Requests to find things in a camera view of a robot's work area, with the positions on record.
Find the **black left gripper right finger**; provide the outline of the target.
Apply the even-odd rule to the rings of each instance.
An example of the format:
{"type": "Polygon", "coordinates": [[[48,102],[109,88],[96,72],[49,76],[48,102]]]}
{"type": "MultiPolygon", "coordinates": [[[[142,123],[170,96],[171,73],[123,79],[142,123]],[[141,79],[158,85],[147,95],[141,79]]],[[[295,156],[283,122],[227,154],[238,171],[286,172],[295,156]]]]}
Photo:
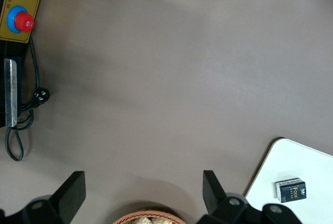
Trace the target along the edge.
{"type": "Polygon", "coordinates": [[[212,170],[203,172],[202,197],[207,214],[198,223],[245,222],[245,201],[237,194],[226,193],[212,170]]]}

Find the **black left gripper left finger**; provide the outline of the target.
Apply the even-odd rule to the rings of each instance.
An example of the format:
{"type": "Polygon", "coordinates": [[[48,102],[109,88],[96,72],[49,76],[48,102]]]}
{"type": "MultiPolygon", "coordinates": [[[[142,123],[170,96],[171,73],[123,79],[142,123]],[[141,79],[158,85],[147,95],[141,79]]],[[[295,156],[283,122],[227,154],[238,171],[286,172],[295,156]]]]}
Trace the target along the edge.
{"type": "Polygon", "coordinates": [[[29,203],[24,223],[71,223],[86,198],[85,172],[75,171],[49,198],[29,203]]]}

